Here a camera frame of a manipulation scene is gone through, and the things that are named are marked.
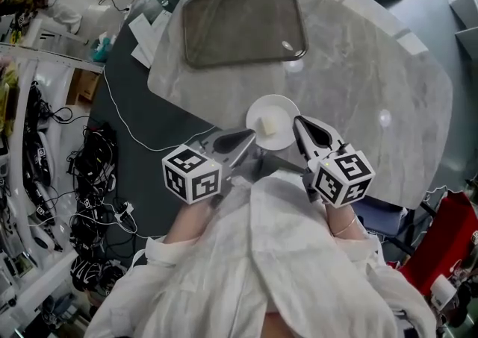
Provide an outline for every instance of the gray floor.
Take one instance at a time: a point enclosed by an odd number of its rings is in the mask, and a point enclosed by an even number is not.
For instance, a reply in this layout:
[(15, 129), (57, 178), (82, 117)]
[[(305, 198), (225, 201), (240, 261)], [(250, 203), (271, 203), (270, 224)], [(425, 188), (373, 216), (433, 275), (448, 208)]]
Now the gray floor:
[[(169, 0), (173, 9), (178, 0)], [(376, 0), (410, 27), (438, 62), (445, 68), (453, 82), (453, 117), (443, 160), (438, 168), (433, 186), (446, 184), (458, 189), (477, 170), (477, 69), (472, 68), (468, 56), (456, 40), (455, 32), (462, 24), (453, 15), (447, 0)], [(157, 0), (139, 0), (129, 17), (131, 21), (141, 12), (154, 19), (160, 7)], [(160, 148), (178, 144), (191, 134), (206, 130), (208, 124), (195, 116), (171, 105), (152, 94), (146, 80), (149, 71), (134, 60), (130, 54), (137, 42), (124, 26), (106, 66), (106, 75), (113, 96), (123, 118), (134, 135), (145, 144)], [(168, 232), (180, 207), (179, 200), (164, 189), (161, 173), (161, 158), (165, 153), (147, 151), (130, 138), (119, 120), (108, 89), (102, 84), (93, 105), (95, 119), (111, 123), (117, 130), (119, 142), (119, 195), (127, 198), (135, 207), (139, 233), (143, 236)], [(128, 235), (119, 228), (108, 231), (109, 243), (126, 240)], [(145, 241), (137, 240), (136, 249), (144, 247)], [(114, 247), (125, 257), (132, 253), (131, 242)], [(397, 252), (386, 249), (389, 257)], [(109, 257), (115, 257), (108, 251)], [(123, 258), (128, 264), (131, 259)]]

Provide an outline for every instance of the white paper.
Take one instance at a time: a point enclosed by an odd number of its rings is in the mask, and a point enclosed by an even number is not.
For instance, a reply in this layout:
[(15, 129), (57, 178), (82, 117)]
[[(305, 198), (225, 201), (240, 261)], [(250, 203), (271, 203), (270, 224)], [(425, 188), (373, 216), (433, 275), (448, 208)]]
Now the white paper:
[(146, 59), (149, 63), (152, 63), (155, 56), (155, 31), (152, 30), (152, 26), (149, 24), (144, 14), (140, 14), (131, 21), (129, 28), (133, 32), (138, 43), (141, 45), (141, 49), (143, 50)]
[[(159, 41), (161, 40), (161, 36), (163, 35), (164, 29), (166, 28), (167, 23), (169, 22), (171, 17), (170, 12), (166, 12), (163, 10), (161, 13), (158, 14), (158, 17), (156, 17), (155, 21), (152, 23), (152, 30), (155, 33), (155, 46), (154, 50), (152, 50), (152, 55), (154, 58), (154, 55), (156, 54), (156, 49), (158, 48)], [(145, 67), (148, 69), (151, 68), (151, 63), (149, 62), (146, 54), (143, 52), (143, 49), (141, 48), (141, 44), (136, 46), (134, 48), (133, 52), (131, 53), (131, 56), (139, 60)]]

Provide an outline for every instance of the red chair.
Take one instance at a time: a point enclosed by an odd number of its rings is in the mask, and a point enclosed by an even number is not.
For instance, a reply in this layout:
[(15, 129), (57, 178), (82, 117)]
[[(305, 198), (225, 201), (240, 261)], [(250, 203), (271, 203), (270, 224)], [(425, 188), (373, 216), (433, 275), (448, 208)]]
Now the red chair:
[(439, 275), (450, 277), (471, 252), (478, 218), (464, 193), (448, 192), (412, 257), (399, 270), (418, 291), (428, 296)]

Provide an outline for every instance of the cardboard box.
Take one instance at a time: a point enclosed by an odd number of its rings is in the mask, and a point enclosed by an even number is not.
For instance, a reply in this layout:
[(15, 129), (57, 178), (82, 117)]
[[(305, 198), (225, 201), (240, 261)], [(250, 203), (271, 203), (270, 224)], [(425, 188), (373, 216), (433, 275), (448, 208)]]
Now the cardboard box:
[(98, 87), (99, 75), (95, 72), (76, 69), (69, 86), (66, 104), (93, 102)]

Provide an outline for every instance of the marble table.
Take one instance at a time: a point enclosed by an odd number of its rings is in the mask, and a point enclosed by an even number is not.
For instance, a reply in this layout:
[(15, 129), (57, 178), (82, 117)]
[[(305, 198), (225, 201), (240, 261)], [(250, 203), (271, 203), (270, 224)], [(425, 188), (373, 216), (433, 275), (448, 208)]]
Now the marble table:
[[(308, 38), (303, 69), (267, 63), (194, 70), (184, 62), (176, 6), (149, 73), (156, 95), (220, 128), (245, 125), (276, 93), (335, 127), (376, 171), (368, 195), (416, 208), (438, 167), (452, 86), (426, 46), (373, 0), (298, 0)], [(305, 166), (295, 145), (276, 153)]]

